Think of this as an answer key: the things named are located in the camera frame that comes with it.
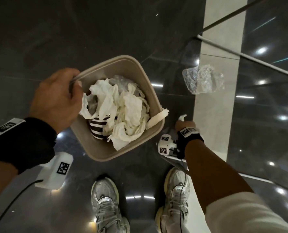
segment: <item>shoelace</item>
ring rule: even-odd
[[[182,191],[181,202],[180,202],[180,194],[181,194],[181,191],[175,192],[173,198],[170,200],[170,204],[172,204],[172,208],[168,210],[169,212],[180,214],[180,207],[181,207],[181,211],[183,212],[185,211],[186,196],[185,196],[184,191]]]
[[[113,207],[113,204],[109,201],[105,201],[100,204],[99,211],[96,214],[97,223],[106,222],[106,226],[109,227],[115,222],[119,222],[120,219],[117,217],[117,213]]]

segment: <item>foot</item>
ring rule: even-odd
[[[173,221],[185,224],[188,218],[189,180],[185,173],[172,168],[164,181],[166,195],[165,206],[159,208],[156,214],[156,223],[159,233],[167,233],[165,223],[171,218]]]
[[[96,181],[91,189],[92,210],[95,214],[97,232],[130,233],[130,225],[121,216],[118,204],[119,193],[115,183],[105,177]]]

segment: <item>trash bin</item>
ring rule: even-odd
[[[124,76],[138,84],[139,88],[146,95],[146,100],[150,106],[150,117],[153,117],[162,111],[157,95],[141,64],[131,56],[121,55],[112,58],[79,74],[84,92],[88,92],[89,87],[95,84],[97,80],[105,79],[105,76],[107,78],[113,78],[115,75]],[[150,138],[157,135],[162,130],[163,126],[164,119],[152,128],[145,130],[141,137],[118,151],[114,149],[111,141],[106,142],[106,140],[94,138],[87,120],[81,115],[78,115],[75,122],[71,125],[71,128],[90,158],[96,161],[108,161],[134,149],[145,141],[148,141]]]

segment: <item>hand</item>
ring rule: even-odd
[[[68,91],[69,82],[79,73],[77,69],[65,68],[41,82],[35,92],[29,117],[48,123],[56,133],[68,128],[81,110],[81,82],[74,83],[72,95]]]
[[[175,131],[178,132],[185,127],[193,127],[196,128],[196,124],[194,121],[176,121],[175,123]]]

